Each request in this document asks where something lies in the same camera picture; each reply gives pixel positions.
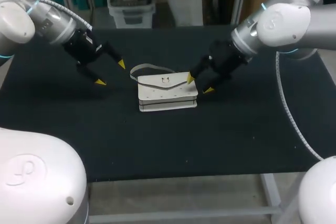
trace white bin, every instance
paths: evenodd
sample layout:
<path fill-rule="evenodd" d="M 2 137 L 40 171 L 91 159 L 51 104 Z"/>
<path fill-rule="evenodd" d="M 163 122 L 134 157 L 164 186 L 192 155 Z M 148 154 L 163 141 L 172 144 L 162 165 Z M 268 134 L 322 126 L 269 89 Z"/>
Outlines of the white bin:
<path fill-rule="evenodd" d="M 168 0 L 176 26 L 203 26 L 202 0 Z"/>
<path fill-rule="evenodd" d="M 117 28 L 152 28 L 155 2 L 142 6 L 113 6 L 107 0 L 110 15 Z"/>

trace handbag flap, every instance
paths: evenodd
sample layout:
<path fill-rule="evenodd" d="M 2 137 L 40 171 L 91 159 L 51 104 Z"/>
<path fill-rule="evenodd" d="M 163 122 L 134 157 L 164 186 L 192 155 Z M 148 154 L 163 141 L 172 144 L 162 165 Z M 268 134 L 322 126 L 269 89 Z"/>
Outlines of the handbag flap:
<path fill-rule="evenodd" d="M 188 72 L 155 74 L 151 76 L 139 76 L 138 83 L 140 85 L 169 90 L 186 83 L 187 77 Z"/>

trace white handbag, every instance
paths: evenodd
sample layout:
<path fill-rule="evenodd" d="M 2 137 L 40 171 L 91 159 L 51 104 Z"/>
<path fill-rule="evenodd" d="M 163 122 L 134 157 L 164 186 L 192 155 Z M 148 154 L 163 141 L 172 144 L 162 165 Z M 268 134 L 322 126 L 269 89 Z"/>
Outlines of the white handbag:
<path fill-rule="evenodd" d="M 143 68 L 165 70 L 168 74 L 134 77 Z M 195 108 L 198 91 L 195 82 L 187 84 L 188 72 L 176 73 L 152 64 L 134 67 L 130 76 L 138 82 L 139 109 L 142 112 Z"/>

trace black mat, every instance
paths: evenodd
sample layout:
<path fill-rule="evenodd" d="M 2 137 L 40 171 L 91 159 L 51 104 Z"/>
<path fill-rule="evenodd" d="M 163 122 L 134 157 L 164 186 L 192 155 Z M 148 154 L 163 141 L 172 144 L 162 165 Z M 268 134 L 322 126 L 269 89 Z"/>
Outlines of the black mat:
<path fill-rule="evenodd" d="M 100 31 L 128 69 L 153 63 L 185 71 L 229 27 Z M 298 126 L 323 157 L 336 154 L 336 88 L 321 59 L 281 62 Z M 107 56 L 94 64 L 108 81 L 94 88 L 60 47 L 36 39 L 17 54 L 0 92 L 0 125 L 59 137 L 82 157 L 89 181 L 298 172 L 316 159 L 281 105 L 275 57 L 241 67 L 196 109 L 141 113 L 137 85 Z"/>

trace cable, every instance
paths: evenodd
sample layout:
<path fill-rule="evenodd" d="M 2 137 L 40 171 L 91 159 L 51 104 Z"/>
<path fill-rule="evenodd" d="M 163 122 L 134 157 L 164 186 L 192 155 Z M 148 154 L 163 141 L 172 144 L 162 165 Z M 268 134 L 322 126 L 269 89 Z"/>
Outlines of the cable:
<path fill-rule="evenodd" d="M 48 4 L 50 6 L 53 6 L 57 9 L 61 10 L 62 12 L 65 12 L 65 13 L 69 14 L 74 19 L 83 23 L 86 28 L 88 28 L 89 30 L 92 30 L 92 26 L 88 22 L 86 22 L 83 18 L 81 18 L 80 16 L 78 16 L 76 13 L 69 10 L 68 8 L 66 8 L 66 7 L 64 7 L 64 6 L 58 4 L 54 1 L 51 1 L 51 0 L 29 0 L 29 1 L 40 1 L 41 3 L 45 3 L 45 4 Z"/>
<path fill-rule="evenodd" d="M 286 98 L 285 98 L 285 94 L 282 88 L 282 83 L 281 83 L 281 75 L 280 75 L 280 60 L 279 60 L 279 55 L 280 52 L 277 52 L 276 55 L 276 60 L 275 60 L 275 68 L 276 68 L 276 74 L 277 74 L 277 82 L 278 82 L 278 88 L 279 88 L 279 93 L 280 93 L 280 97 L 281 97 L 281 101 L 282 101 L 282 105 L 285 109 L 285 112 L 291 122 L 291 124 L 293 125 L 295 131 L 298 133 L 301 141 L 303 142 L 303 144 L 305 145 L 305 147 L 310 151 L 311 154 L 313 154 L 319 161 L 322 161 L 323 158 L 317 154 L 313 148 L 308 144 L 307 140 L 305 139 L 305 137 L 302 135 L 300 129 L 298 128 L 292 114 L 290 113 L 290 110 L 288 108 L 287 102 L 286 102 Z"/>

